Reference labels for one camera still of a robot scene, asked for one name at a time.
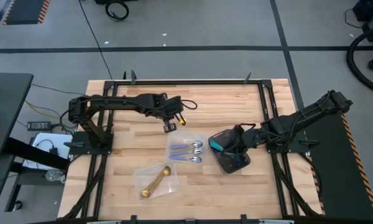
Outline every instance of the floor mat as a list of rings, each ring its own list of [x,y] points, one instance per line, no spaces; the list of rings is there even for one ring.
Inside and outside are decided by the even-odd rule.
[[[3,24],[41,24],[49,4],[50,0],[13,0]]]

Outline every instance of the brass object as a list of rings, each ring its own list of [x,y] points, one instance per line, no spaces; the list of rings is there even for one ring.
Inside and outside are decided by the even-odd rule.
[[[144,190],[141,192],[142,198],[149,198],[153,192],[156,190],[157,186],[159,186],[160,182],[162,181],[164,176],[170,176],[172,174],[172,170],[170,167],[166,166],[163,170],[157,175],[154,181],[152,181]]]

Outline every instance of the gray floor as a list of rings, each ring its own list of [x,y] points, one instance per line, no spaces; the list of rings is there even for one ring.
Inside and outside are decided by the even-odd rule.
[[[0,10],[6,0],[0,0]],[[275,0],[289,46],[348,46],[361,34],[344,23],[344,11],[356,0]],[[110,21],[103,6],[82,2],[99,45],[110,47],[163,47],[205,45],[280,46],[270,0],[139,0],[128,2],[130,16]],[[350,14],[350,22],[356,22]],[[363,41],[361,45],[373,45]],[[77,0],[51,0],[41,25],[4,26],[0,22],[0,49],[96,47]],[[373,190],[373,92],[348,70],[345,52],[291,52],[302,94],[309,104],[326,90],[342,91],[354,105],[346,115]],[[135,70],[138,78],[289,78],[282,51],[172,51],[104,52],[114,78]],[[359,68],[373,80],[366,62],[373,51],[357,52]],[[0,54],[0,72],[27,72],[34,83],[83,93],[88,80],[108,79],[99,53]],[[74,96],[32,87],[31,103],[61,113]],[[24,106],[18,120],[44,121],[46,117]],[[36,133],[16,124],[12,137],[27,142]],[[11,189],[9,179],[0,201],[0,223],[53,220],[61,187],[24,187],[19,198],[24,208],[3,213]]]

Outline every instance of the black desk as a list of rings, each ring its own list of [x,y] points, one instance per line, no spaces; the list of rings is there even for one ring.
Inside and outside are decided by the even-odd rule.
[[[67,170],[68,168],[68,160],[9,137],[29,91],[32,79],[32,74],[0,73],[0,180],[4,179],[4,181],[0,181],[0,195],[6,183],[5,178],[10,171],[18,174],[37,171],[25,169],[22,164],[14,162],[16,156],[61,170]],[[16,199],[16,196],[10,198],[10,203],[7,207],[11,208],[12,203],[15,202],[12,199]]]

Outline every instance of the wooden tabletop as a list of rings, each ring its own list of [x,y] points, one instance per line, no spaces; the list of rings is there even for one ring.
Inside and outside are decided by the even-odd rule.
[[[272,84],[279,115],[295,112],[288,80],[274,79]],[[104,80],[89,81],[86,94],[101,95],[103,85]],[[235,124],[259,124],[264,120],[257,85],[136,85],[121,86],[117,92],[119,96],[166,92],[169,98],[180,95],[193,100],[198,109],[185,110],[187,125],[177,128],[208,137]],[[239,219],[241,214],[248,218],[281,217],[272,162],[265,146],[250,149],[247,153],[251,164],[233,174],[223,174],[211,152],[207,152],[205,164],[176,163],[180,190],[141,202],[132,175],[138,168],[167,160],[163,122],[133,111],[116,111],[113,130],[113,153],[106,165],[100,220],[129,220],[131,215],[137,215],[139,220]],[[288,157],[296,189],[313,210],[321,213],[309,164],[296,154]],[[90,156],[81,156],[71,164],[59,217],[68,213],[83,193],[89,164]],[[285,193],[291,214],[286,190]]]

